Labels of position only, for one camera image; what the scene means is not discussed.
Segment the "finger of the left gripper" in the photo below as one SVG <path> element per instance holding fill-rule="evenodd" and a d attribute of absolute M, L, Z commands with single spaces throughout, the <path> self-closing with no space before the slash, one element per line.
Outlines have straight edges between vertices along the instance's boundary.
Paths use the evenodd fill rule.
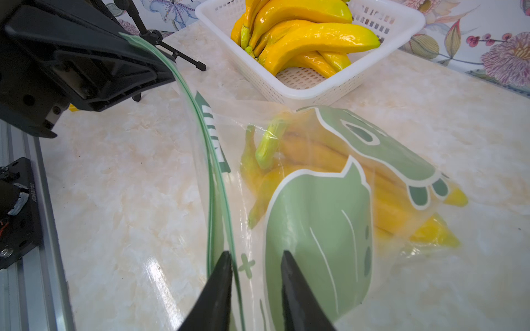
<path fill-rule="evenodd" d="M 175 80 L 152 52 L 91 4 L 4 4 L 5 65 L 40 72 L 80 110 L 101 112 Z"/>

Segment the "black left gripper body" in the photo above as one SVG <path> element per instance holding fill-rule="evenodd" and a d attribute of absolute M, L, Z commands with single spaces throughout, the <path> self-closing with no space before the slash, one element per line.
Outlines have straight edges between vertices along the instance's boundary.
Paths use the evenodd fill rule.
<path fill-rule="evenodd" d="M 55 124 L 76 98 L 58 76 L 73 66 L 55 59 L 55 51 L 122 30 L 103 1 L 2 1 L 1 120 L 55 138 Z"/>

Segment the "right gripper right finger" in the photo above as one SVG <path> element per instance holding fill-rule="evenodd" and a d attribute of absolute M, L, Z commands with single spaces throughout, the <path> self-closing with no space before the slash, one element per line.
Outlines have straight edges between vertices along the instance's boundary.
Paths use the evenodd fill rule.
<path fill-rule="evenodd" d="M 335 330 L 324 314 L 293 255 L 285 250 L 281 261 L 284 329 Z"/>

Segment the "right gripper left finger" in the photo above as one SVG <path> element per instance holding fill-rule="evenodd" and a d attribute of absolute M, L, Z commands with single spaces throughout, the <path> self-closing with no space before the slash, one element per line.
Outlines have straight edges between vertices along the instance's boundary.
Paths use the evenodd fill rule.
<path fill-rule="evenodd" d="M 232 278 L 231 255 L 229 251 L 224 251 L 178 330 L 229 330 Z"/>

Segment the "zip-top bag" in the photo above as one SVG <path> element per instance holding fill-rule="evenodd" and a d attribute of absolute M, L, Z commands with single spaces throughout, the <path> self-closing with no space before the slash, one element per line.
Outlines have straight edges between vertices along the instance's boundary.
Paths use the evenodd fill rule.
<path fill-rule="evenodd" d="M 229 330 L 285 330 L 285 250 L 347 330 L 397 260 L 460 245 L 438 208 L 466 194 L 375 124 L 330 106 L 206 99 L 154 46 L 127 40 L 163 60 L 186 106 L 207 281 L 224 251 L 232 260 Z"/>

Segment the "yellow banana bunch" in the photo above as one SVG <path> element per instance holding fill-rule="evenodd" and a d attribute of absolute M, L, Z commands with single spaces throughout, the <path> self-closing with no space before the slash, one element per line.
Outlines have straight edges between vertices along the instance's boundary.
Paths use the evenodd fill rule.
<path fill-rule="evenodd" d="M 346 1 L 246 1 L 243 15 L 234 23 L 230 39 L 241 49 L 265 65 L 270 53 L 283 41 L 301 37 L 306 29 L 319 23 L 353 22 Z M 287 68 L 309 68 L 329 78 L 351 61 L 345 52 L 301 50 L 270 72 L 276 75 Z"/>

